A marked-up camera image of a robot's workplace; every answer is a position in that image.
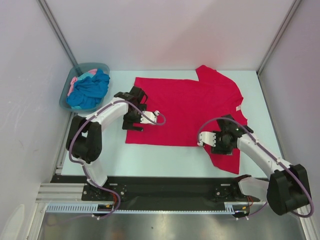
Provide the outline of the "red t shirt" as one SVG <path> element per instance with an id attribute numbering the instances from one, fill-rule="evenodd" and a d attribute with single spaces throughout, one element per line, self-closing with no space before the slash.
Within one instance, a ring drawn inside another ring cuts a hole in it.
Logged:
<path id="1" fill-rule="evenodd" d="M 159 111 L 166 122 L 143 125 L 143 131 L 127 131 L 127 144 L 196 147 L 199 129 L 213 118 L 231 115 L 241 125 L 247 124 L 237 84 L 205 65 L 195 72 L 198 80 L 135 78 L 134 86 L 148 96 L 147 110 Z"/>

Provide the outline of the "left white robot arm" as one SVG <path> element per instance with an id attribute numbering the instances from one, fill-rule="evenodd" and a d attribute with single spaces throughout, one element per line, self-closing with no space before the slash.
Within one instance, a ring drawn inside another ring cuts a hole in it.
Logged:
<path id="1" fill-rule="evenodd" d="M 118 92 L 104 107 L 88 114 L 76 115 L 71 121 L 66 149 L 72 163 L 81 165 L 88 182 L 94 186 L 93 194 L 100 200 L 110 196 L 111 188 L 105 184 L 108 174 L 103 170 L 100 154 L 103 150 L 103 131 L 118 118 L 123 118 L 122 129 L 143 131 L 141 124 L 147 110 L 147 94 L 139 87 L 129 92 Z"/>

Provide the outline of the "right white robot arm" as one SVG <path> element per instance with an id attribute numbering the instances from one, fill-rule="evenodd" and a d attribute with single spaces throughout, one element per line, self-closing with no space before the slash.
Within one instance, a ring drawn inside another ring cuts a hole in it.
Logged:
<path id="1" fill-rule="evenodd" d="M 251 196 L 267 202 L 279 216 L 292 213 L 309 218 L 315 212 L 308 173 L 301 165 L 293 165 L 268 150 L 246 125 L 236 122 L 231 115 L 215 118 L 219 131 L 214 132 L 215 145 L 225 153 L 238 149 L 247 155 L 267 176 L 267 181 L 242 175 L 230 188 L 231 196 L 242 201 Z"/>

